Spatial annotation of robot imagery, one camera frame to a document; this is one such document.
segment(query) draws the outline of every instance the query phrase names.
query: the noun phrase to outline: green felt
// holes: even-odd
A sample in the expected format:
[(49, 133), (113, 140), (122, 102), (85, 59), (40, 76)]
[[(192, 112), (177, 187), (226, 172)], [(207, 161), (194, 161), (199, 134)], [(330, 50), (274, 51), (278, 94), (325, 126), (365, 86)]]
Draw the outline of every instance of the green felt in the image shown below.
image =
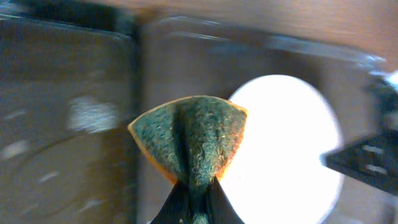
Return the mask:
[(143, 114), (131, 128), (149, 155), (188, 186), (192, 212), (200, 214), (201, 196), (238, 149), (246, 118), (226, 100), (196, 96)]
[(196, 213), (193, 215), (192, 224), (209, 224), (207, 215), (204, 213)]

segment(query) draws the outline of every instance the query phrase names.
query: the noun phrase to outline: white circle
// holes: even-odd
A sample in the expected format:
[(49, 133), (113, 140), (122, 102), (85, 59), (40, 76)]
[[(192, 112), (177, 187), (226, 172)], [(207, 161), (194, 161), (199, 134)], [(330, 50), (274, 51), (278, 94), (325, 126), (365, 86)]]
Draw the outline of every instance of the white circle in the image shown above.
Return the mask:
[(229, 100), (248, 110), (244, 139), (220, 183), (236, 213), (245, 224), (321, 223), (343, 181), (320, 161), (343, 142), (326, 99), (303, 80), (268, 75)]

